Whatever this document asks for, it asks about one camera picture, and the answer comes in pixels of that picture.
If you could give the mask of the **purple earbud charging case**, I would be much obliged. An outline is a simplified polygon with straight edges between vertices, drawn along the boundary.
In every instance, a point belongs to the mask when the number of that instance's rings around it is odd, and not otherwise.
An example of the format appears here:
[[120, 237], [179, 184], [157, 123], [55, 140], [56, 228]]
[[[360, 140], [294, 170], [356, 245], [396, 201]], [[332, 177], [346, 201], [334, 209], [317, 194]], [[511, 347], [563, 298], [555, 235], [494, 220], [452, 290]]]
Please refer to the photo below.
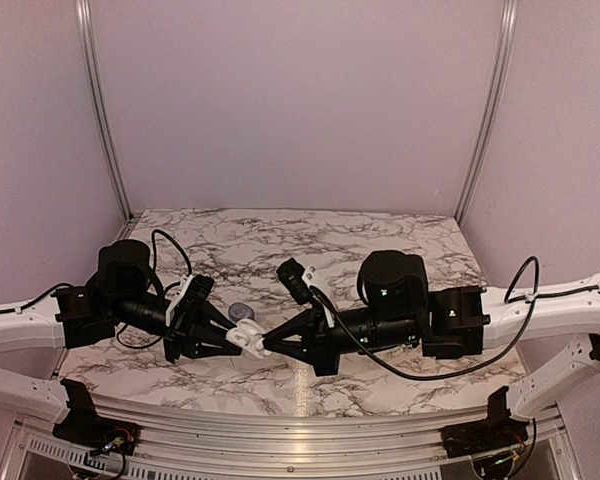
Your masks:
[[256, 319], [254, 309], [242, 302], [232, 303], [228, 308], [228, 316], [234, 323], [238, 323], [241, 320], [254, 321]]

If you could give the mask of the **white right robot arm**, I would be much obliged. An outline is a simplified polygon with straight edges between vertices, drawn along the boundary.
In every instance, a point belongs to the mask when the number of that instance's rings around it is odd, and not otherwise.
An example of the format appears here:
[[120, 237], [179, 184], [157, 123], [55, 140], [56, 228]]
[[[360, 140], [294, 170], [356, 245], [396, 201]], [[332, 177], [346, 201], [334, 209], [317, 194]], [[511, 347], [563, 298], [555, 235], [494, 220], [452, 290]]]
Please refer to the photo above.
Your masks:
[[489, 396], [475, 438], [495, 448], [515, 424], [579, 382], [600, 373], [600, 273], [547, 288], [534, 285], [429, 288], [423, 259], [397, 250], [371, 253], [362, 263], [357, 309], [338, 310], [316, 274], [295, 260], [277, 271], [302, 306], [300, 314], [267, 332], [263, 347], [309, 364], [319, 376], [338, 371], [340, 357], [377, 360], [383, 350], [412, 344], [426, 357], [455, 360], [494, 350], [504, 357], [521, 340], [572, 335], [573, 341], [534, 374]]

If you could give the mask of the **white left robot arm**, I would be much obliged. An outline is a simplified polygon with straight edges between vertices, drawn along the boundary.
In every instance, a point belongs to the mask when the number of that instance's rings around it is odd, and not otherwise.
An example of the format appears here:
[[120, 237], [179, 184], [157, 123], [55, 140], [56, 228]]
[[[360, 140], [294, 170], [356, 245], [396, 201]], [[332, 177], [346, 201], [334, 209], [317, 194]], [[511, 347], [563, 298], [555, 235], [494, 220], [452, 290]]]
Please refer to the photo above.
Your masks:
[[[115, 337], [119, 325], [155, 336], [167, 361], [238, 356], [228, 340], [235, 325], [208, 300], [214, 282], [188, 276], [167, 299], [150, 265], [150, 249], [125, 239], [102, 248], [96, 273], [83, 286], [63, 283], [21, 306], [0, 309], [0, 354], [32, 348], [72, 350]], [[86, 445], [105, 438], [106, 423], [86, 386], [0, 370], [0, 406], [66, 425]]]

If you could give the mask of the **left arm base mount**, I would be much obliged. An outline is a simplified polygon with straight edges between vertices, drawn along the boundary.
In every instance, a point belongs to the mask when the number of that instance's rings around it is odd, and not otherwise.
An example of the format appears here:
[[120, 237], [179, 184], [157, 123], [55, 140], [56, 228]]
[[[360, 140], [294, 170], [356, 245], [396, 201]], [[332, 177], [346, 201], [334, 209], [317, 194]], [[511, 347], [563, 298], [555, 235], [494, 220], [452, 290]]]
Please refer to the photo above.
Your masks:
[[104, 451], [106, 444], [122, 438], [118, 449], [128, 456], [135, 451], [139, 433], [140, 426], [136, 423], [74, 412], [53, 427], [54, 437], [91, 450]]

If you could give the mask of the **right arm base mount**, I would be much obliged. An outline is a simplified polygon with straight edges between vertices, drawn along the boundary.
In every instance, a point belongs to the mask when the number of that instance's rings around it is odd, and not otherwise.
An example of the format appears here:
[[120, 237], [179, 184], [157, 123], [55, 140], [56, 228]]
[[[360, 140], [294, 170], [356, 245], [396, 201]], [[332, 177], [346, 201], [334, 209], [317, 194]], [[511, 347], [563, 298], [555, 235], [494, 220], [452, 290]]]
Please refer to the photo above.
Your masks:
[[528, 422], [506, 419], [495, 424], [488, 419], [443, 427], [440, 430], [448, 458], [476, 455], [526, 441]]

